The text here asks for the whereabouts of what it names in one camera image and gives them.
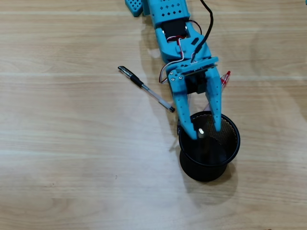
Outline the teal gripper black servo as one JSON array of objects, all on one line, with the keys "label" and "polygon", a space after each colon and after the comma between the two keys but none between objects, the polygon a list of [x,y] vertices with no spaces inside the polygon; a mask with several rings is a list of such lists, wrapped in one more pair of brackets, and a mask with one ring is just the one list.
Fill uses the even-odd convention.
[{"label": "teal gripper black servo", "polygon": [[172,91],[182,129],[191,139],[198,134],[190,118],[188,94],[204,93],[217,132],[221,130],[222,85],[216,67],[211,68],[211,52],[191,21],[166,21],[155,25],[155,35],[165,66],[159,81],[167,81]]}]

